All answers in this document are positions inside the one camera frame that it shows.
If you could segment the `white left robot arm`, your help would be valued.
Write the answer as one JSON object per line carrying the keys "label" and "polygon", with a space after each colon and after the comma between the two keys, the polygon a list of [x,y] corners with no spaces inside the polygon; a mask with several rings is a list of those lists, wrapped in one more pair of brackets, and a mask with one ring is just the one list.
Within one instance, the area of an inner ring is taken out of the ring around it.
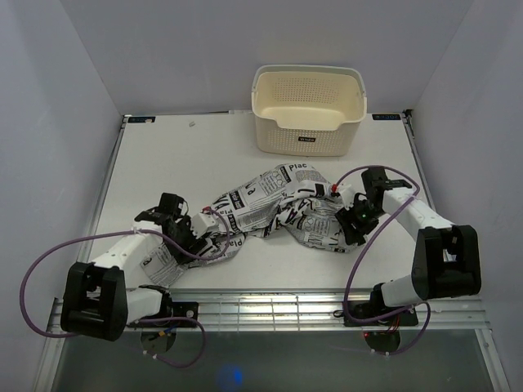
{"label": "white left robot arm", "polygon": [[66,332],[116,341],[125,327],[172,323],[183,313],[168,292],[168,284],[152,273],[149,283],[131,285],[132,272],[150,262],[170,274],[191,261],[212,261],[225,252],[212,241],[221,219],[207,207],[189,216],[185,199],[162,194],[159,204],[140,212],[128,232],[88,263],[74,263],[66,279],[60,326]]}

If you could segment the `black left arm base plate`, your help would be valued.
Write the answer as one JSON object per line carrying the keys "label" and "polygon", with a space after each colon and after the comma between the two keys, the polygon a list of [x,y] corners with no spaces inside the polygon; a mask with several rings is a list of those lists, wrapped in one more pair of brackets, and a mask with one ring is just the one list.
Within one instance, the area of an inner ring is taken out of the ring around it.
{"label": "black left arm base plate", "polygon": [[176,329],[177,327],[196,327],[194,320],[197,320],[199,317],[199,303],[195,301],[173,302],[167,307],[167,316],[183,318],[183,320],[169,321],[166,323],[166,328]]}

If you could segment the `newspaper print trousers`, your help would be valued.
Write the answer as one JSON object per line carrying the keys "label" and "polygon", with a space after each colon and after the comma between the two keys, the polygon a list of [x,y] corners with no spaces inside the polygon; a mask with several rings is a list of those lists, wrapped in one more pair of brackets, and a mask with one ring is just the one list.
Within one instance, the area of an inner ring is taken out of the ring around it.
{"label": "newspaper print trousers", "polygon": [[286,229],[303,246],[330,252],[350,252],[335,213],[342,205],[330,195],[333,184],[305,163],[280,164],[249,182],[224,193],[209,208],[218,213],[221,232],[213,238],[222,256],[212,261],[192,261],[180,271],[166,274],[147,262],[141,269],[149,278],[159,274],[168,286],[187,270],[234,257],[248,237],[266,238]]}

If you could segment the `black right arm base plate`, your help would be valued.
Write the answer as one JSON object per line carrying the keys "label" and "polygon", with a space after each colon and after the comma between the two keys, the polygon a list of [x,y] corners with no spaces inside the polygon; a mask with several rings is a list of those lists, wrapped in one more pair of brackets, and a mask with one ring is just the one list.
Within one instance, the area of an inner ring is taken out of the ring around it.
{"label": "black right arm base plate", "polygon": [[418,326],[418,316],[415,310],[405,310],[387,318],[384,317],[397,308],[373,305],[371,301],[350,301],[348,303],[351,318],[343,315],[345,327],[371,326],[371,327],[415,327]]}

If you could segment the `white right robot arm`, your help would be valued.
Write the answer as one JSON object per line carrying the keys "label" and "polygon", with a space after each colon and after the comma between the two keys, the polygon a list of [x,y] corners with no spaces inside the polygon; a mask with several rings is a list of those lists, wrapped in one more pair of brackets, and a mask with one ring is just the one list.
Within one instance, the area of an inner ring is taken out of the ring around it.
{"label": "white right robot arm", "polygon": [[393,221],[402,226],[414,241],[409,274],[374,286],[366,302],[354,303],[344,296],[342,317],[347,326],[388,324],[400,319],[424,301],[474,296],[481,290],[481,262],[478,234],[470,225],[457,225],[440,216],[418,198],[419,184],[391,167],[358,167],[363,192],[353,192],[340,180],[330,188],[343,206],[335,214],[348,245],[363,249],[353,266],[347,285],[355,278],[358,266]]}

